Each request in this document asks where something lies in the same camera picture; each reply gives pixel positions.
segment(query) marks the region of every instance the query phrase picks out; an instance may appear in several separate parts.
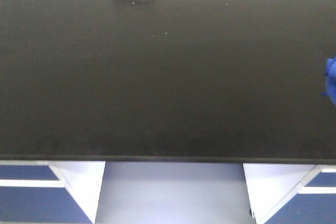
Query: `gray floor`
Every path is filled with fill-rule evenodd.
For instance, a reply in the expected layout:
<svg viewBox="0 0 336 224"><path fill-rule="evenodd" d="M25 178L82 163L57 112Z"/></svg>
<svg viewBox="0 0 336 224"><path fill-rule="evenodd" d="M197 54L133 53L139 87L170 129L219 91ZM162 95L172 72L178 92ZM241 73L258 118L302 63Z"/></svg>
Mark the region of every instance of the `gray floor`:
<svg viewBox="0 0 336 224"><path fill-rule="evenodd" d="M96 223L254 224L241 164L107 163Z"/></svg>

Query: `black lab bench top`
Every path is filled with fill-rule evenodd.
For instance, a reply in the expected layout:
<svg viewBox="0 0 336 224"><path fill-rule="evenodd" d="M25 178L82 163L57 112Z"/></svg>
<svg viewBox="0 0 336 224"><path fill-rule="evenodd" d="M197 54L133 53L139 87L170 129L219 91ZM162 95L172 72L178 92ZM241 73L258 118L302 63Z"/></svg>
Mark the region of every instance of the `black lab bench top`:
<svg viewBox="0 0 336 224"><path fill-rule="evenodd" d="M336 0L0 0L0 17L0 159L336 162Z"/></svg>

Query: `blue glove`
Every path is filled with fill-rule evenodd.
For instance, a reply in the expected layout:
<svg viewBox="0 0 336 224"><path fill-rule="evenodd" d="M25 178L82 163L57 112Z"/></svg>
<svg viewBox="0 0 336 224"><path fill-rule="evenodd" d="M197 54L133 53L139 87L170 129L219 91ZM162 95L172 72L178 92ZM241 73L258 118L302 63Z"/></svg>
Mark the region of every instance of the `blue glove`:
<svg viewBox="0 0 336 224"><path fill-rule="evenodd" d="M327 59L324 74L326 76L327 95L336 106L336 56L333 59Z"/></svg>

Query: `blue drawer front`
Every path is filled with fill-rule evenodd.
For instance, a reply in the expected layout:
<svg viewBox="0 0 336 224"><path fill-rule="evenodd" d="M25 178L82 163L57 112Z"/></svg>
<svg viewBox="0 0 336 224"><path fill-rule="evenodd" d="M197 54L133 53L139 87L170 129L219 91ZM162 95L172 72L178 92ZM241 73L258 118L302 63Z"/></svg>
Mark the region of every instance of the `blue drawer front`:
<svg viewBox="0 0 336 224"><path fill-rule="evenodd" d="M336 173L319 173L306 186L336 187Z"/></svg>
<svg viewBox="0 0 336 224"><path fill-rule="evenodd" d="M298 194L266 224L334 224L335 194Z"/></svg>
<svg viewBox="0 0 336 224"><path fill-rule="evenodd" d="M58 180L46 165L0 165L0 179Z"/></svg>
<svg viewBox="0 0 336 224"><path fill-rule="evenodd" d="M91 223L65 188L0 187L0 221Z"/></svg>

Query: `white cabinet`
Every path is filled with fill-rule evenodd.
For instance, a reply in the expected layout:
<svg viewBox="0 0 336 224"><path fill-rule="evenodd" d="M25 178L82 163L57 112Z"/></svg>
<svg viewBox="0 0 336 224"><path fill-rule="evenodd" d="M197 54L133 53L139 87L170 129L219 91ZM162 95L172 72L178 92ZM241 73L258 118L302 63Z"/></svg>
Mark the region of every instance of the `white cabinet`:
<svg viewBox="0 0 336 224"><path fill-rule="evenodd" d="M0 221L94 223L105 162L0 162Z"/></svg>
<svg viewBox="0 0 336 224"><path fill-rule="evenodd" d="M336 166L244 164L244 171L257 224L336 220Z"/></svg>

